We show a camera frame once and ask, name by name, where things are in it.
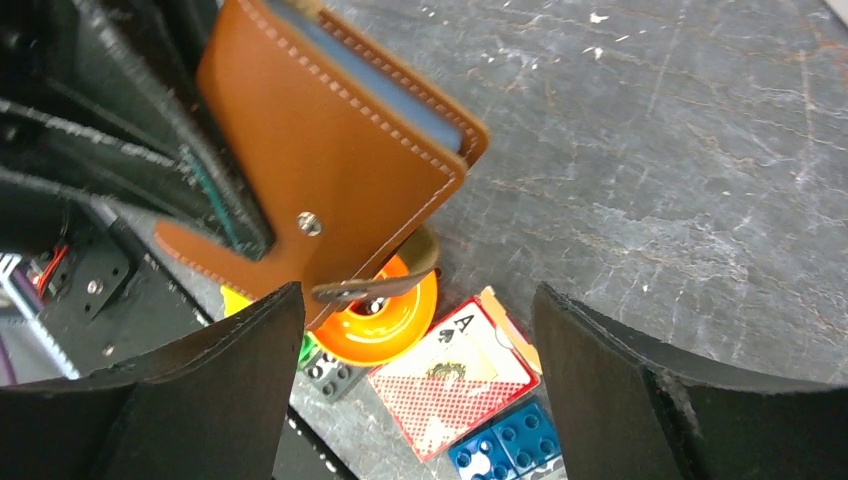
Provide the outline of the blue building brick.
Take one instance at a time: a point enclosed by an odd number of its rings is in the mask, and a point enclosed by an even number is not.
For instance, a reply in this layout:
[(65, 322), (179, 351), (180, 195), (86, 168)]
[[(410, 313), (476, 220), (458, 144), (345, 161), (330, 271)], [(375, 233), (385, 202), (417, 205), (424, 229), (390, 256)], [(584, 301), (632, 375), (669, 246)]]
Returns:
[(561, 457), (553, 422), (531, 398), (470, 434), (448, 450), (461, 479), (520, 479)]

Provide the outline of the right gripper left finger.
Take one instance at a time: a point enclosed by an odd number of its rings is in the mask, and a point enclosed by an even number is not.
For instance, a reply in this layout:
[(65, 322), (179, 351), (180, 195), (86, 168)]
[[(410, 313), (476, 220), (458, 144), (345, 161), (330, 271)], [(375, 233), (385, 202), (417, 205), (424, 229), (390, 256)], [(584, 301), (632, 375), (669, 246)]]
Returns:
[(5, 479), (268, 479), (302, 342), (301, 286), (77, 380), (1, 391)]

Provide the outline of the playing card box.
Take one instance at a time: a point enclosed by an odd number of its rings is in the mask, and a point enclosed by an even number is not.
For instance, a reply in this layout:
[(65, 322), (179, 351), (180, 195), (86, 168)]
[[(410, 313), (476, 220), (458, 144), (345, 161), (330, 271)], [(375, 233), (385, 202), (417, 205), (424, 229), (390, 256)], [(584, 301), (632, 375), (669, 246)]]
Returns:
[(368, 381), (427, 462), (534, 390), (540, 376), (538, 352), (487, 286)]

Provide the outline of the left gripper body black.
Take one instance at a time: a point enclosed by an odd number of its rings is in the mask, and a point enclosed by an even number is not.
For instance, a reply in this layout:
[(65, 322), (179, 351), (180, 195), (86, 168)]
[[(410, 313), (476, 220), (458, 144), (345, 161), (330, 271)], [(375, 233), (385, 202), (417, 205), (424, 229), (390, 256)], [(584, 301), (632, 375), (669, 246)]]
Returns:
[(131, 143), (76, 86), (73, 2), (1, 5), (1, 182), (172, 218), (152, 200), (155, 174), (172, 161)]

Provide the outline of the green building brick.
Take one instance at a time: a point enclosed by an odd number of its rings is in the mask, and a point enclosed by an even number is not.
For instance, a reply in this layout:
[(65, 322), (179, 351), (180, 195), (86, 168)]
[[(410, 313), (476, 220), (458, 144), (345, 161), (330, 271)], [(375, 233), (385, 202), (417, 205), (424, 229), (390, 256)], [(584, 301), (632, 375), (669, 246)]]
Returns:
[(320, 354), (321, 349), (315, 341), (313, 334), (311, 332), (307, 332), (302, 340), (297, 369), (299, 371), (307, 369), (308, 365)]

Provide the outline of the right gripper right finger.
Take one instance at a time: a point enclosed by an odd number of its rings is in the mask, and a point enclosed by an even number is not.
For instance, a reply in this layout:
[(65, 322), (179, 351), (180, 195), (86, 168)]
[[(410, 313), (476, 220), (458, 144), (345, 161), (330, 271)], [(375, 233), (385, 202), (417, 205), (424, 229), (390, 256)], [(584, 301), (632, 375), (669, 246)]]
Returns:
[(843, 479), (847, 389), (675, 347), (548, 284), (536, 346), (571, 479)]

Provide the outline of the orange plastic loop toy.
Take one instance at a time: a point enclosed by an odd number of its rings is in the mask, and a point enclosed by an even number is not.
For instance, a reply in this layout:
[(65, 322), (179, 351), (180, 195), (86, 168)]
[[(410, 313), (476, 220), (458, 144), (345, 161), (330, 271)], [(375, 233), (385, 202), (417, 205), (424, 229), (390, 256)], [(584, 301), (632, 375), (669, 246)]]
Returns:
[(438, 301), (437, 273), (397, 297), (357, 301), (330, 315), (311, 336), (325, 352), (360, 367), (390, 362), (429, 330)]

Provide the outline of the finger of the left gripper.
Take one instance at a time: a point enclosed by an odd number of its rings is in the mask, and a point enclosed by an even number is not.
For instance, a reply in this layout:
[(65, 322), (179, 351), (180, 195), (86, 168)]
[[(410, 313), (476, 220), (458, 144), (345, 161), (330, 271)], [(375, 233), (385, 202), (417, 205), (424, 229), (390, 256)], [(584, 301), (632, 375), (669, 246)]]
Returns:
[(75, 1), (75, 82), (97, 110), (172, 166), (154, 176), (163, 214), (259, 260), (274, 236), (195, 84), (216, 1)]

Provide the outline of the pink yellow brick stack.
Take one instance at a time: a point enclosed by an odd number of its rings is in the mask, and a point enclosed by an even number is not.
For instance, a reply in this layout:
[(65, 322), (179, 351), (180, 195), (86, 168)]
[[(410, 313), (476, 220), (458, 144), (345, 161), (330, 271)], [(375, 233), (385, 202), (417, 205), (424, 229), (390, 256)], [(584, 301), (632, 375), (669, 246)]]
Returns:
[(223, 301), (223, 315), (225, 318), (230, 317), (251, 306), (253, 301), (236, 292), (235, 290), (221, 285), (219, 289)]

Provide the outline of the dark grey building brick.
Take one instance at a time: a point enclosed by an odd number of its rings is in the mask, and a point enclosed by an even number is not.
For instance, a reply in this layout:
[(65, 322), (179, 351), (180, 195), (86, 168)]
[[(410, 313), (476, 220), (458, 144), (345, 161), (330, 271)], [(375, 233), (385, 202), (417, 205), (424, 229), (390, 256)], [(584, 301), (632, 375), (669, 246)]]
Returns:
[(318, 351), (303, 369), (308, 382), (326, 403), (343, 398), (363, 377), (369, 368), (346, 364), (329, 353)]

